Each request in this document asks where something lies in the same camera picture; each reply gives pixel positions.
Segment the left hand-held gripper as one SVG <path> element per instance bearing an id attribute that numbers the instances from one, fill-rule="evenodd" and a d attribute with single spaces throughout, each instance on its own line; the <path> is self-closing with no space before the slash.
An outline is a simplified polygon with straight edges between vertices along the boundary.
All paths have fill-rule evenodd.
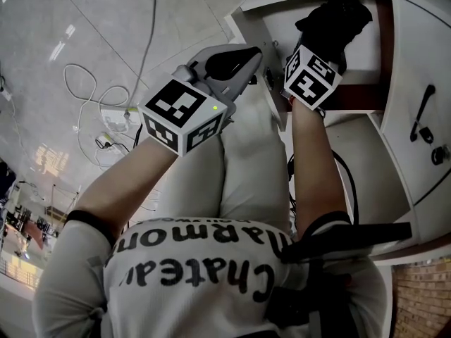
<path id="1" fill-rule="evenodd" d="M 206 48 L 174 73 L 161 75 L 138 105 L 145 130 L 178 156 L 222 133 L 263 54 L 256 46 Z"/>

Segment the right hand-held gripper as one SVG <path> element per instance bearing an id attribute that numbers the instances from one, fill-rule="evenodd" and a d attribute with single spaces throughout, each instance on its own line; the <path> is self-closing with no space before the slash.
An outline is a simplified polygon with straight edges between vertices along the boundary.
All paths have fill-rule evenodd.
<path id="1" fill-rule="evenodd" d="M 300 45 L 285 66 L 284 90 L 310 110 L 322 104 L 342 76 L 316 54 Z"/>

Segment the black umbrella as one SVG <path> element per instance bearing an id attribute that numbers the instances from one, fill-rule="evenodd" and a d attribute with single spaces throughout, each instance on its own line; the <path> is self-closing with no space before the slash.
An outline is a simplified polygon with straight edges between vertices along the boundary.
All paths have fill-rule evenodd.
<path id="1" fill-rule="evenodd" d="M 361 0 L 327 0 L 295 23 L 301 32 L 297 46 L 305 46 L 327 63 L 347 70 L 345 47 L 373 20 Z"/>

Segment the person's right forearm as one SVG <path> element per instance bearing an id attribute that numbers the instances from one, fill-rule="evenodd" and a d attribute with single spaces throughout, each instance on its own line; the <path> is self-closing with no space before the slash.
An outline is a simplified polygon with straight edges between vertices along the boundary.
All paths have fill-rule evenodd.
<path id="1" fill-rule="evenodd" d="M 298 100 L 292 103 L 292 143 L 296 228 L 301 239 L 320 217 L 347 216 L 347 205 L 323 118 Z"/>

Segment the black shoulder harness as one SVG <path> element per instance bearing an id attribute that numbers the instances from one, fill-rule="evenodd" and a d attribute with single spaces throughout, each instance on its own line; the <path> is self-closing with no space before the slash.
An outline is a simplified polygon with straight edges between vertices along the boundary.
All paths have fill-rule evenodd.
<path id="1" fill-rule="evenodd" d="M 275 287 L 265 317 L 277 327 L 307 325 L 311 338 L 369 338 L 363 317 L 352 303 L 358 263 L 366 263 L 374 248 L 412 237 L 409 223 L 359 225 L 336 211 L 312 223 L 302 238 L 283 247 L 284 263 L 306 265 L 302 289 Z"/>

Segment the person's left forearm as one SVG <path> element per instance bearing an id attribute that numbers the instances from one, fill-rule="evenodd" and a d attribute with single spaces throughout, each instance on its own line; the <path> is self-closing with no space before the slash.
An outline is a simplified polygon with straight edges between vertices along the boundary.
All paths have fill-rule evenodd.
<path id="1" fill-rule="evenodd" d="M 177 157 L 155 139 L 145 139 L 86 189 L 67 221 L 86 223 L 114 244 Z"/>

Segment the white drawer with keys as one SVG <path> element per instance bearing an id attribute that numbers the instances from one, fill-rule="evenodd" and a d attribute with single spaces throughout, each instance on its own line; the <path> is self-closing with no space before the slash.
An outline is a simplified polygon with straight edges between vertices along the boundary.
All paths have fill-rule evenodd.
<path id="1" fill-rule="evenodd" d="M 451 27 L 408 0 L 395 0 L 392 81 L 382 133 L 413 203 L 451 168 L 432 151 L 451 148 Z"/>

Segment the white desk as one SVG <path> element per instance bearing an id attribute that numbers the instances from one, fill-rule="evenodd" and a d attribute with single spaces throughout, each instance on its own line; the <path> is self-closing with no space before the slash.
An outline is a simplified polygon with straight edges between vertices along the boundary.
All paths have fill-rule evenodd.
<path id="1" fill-rule="evenodd" d="M 408 0 L 451 27 L 451 0 Z M 379 259 L 419 254 L 451 245 L 451 168 L 413 203 L 395 157 L 382 133 L 388 105 L 395 50 L 394 2 L 376 0 L 381 32 L 379 83 L 340 92 L 340 85 L 324 102 L 330 145 L 341 157 L 340 173 L 347 204 L 358 208 L 359 221 L 409 223 L 412 237 L 376 252 Z M 434 165 L 451 162 L 451 148 L 432 151 Z"/>

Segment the person's beige trousers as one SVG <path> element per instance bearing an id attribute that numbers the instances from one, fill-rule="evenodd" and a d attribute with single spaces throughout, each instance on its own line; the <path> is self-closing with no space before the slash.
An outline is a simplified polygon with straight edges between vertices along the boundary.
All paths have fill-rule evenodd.
<path id="1" fill-rule="evenodd" d="M 290 233 L 287 156 L 271 109 L 258 86 L 235 104 L 221 134 L 171 166 L 154 215 L 253 220 Z"/>

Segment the white power strip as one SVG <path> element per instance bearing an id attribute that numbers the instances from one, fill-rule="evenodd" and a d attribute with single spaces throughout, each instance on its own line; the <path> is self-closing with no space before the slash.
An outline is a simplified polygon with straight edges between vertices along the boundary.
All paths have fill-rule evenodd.
<path id="1" fill-rule="evenodd" d="M 140 125 L 140 115 L 137 108 L 106 107 L 100 109 L 104 121 L 114 125 Z"/>

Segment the white printed t-shirt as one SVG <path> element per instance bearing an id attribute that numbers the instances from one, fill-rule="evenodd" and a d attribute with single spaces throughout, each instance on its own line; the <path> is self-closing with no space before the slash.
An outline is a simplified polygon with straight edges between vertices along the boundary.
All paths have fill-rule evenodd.
<path id="1" fill-rule="evenodd" d="M 86 211 L 69 214 L 32 304 L 39 338 L 307 338 L 264 316 L 274 289 L 302 289 L 285 264 L 287 218 L 164 217 L 114 237 Z"/>

